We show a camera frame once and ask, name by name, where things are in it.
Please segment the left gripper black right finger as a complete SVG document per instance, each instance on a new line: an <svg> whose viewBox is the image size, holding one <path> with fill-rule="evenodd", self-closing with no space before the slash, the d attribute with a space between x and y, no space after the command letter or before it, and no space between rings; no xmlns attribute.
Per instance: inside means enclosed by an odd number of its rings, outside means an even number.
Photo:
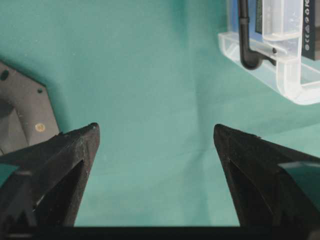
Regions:
<svg viewBox="0 0 320 240"><path fill-rule="evenodd" d="M320 159L223 124L214 126L239 224L320 230Z"/></svg>

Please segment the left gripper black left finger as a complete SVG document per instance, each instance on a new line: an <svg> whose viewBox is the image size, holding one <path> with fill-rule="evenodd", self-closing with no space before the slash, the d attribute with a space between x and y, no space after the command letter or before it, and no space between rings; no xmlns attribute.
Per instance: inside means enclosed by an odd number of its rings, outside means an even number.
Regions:
<svg viewBox="0 0 320 240"><path fill-rule="evenodd" d="M91 123L2 155L1 166L15 169L0 186L0 231L74 226L99 145Z"/></svg>

